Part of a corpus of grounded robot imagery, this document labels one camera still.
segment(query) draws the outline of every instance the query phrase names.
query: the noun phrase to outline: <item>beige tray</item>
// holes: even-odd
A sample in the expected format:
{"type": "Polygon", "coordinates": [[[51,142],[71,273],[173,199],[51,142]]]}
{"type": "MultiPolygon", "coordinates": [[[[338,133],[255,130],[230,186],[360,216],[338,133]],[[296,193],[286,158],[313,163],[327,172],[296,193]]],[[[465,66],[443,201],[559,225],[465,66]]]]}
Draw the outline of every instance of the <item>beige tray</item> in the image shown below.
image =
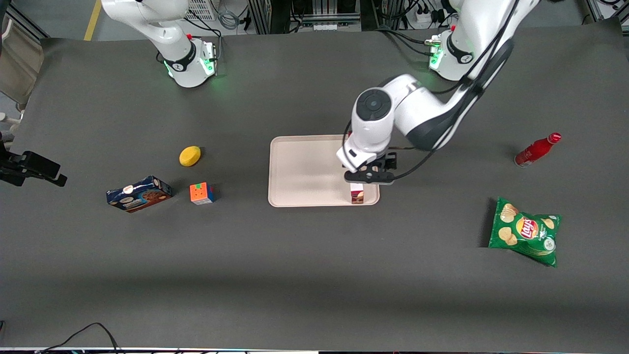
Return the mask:
{"type": "Polygon", "coordinates": [[[269,203],[283,207],[373,205],[380,199],[378,185],[364,185],[363,204],[352,204],[345,168],[337,159],[342,135],[276,137],[271,142],[269,203]]]}

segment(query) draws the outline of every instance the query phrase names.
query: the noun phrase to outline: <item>rubik's cube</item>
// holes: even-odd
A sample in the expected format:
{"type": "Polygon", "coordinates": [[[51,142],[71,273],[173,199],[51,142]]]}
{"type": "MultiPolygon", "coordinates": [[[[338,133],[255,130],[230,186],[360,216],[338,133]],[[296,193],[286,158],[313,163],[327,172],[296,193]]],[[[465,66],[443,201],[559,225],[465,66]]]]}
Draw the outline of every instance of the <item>rubik's cube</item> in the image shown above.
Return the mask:
{"type": "Polygon", "coordinates": [[[196,205],[213,203],[214,187],[205,182],[190,185],[190,201],[196,205]]]}

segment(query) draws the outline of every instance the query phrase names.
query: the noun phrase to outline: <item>lay's logo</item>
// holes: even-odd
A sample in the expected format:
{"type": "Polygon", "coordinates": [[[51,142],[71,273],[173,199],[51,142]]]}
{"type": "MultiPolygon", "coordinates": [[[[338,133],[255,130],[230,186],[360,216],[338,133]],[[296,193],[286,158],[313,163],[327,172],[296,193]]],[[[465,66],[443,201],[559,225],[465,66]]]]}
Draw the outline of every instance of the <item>lay's logo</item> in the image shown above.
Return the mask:
{"type": "Polygon", "coordinates": [[[537,223],[525,217],[518,220],[515,227],[520,235],[522,235],[522,237],[524,237],[525,239],[532,239],[533,237],[537,236],[537,232],[539,232],[539,227],[537,226],[537,223]]]}

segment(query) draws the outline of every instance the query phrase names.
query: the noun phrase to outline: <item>red bottle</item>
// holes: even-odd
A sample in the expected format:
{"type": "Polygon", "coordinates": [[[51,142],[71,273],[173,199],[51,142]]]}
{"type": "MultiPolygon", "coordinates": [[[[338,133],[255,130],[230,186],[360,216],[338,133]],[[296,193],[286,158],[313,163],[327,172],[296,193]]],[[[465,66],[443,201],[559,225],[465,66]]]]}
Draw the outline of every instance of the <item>red bottle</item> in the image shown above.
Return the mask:
{"type": "Polygon", "coordinates": [[[546,139],[540,139],[519,153],[514,160],[519,167],[529,167],[540,157],[548,154],[553,145],[561,140],[561,134],[552,133],[546,139]]]}

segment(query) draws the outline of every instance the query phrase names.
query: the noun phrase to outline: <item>green chip bag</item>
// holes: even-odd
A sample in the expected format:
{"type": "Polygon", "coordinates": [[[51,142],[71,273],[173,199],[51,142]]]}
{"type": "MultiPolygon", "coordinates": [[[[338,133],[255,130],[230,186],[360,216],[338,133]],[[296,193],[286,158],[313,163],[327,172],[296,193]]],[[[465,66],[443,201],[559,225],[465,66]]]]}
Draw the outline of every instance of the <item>green chip bag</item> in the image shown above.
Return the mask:
{"type": "Polygon", "coordinates": [[[506,248],[557,267],[555,235],[561,215],[531,215],[520,212],[508,200],[498,198],[489,248],[506,248]]]}

